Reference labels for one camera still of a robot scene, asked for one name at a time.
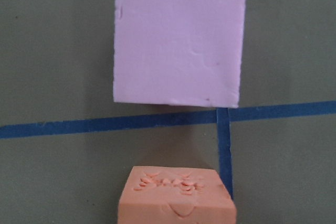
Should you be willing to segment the orange foam block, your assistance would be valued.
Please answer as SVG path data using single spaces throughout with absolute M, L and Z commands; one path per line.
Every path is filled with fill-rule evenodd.
M 237 209 L 213 169 L 135 166 L 118 223 L 236 223 Z

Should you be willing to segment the pink foam block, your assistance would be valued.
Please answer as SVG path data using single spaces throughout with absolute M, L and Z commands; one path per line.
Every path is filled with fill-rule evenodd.
M 113 100 L 237 108 L 246 0 L 115 0 Z

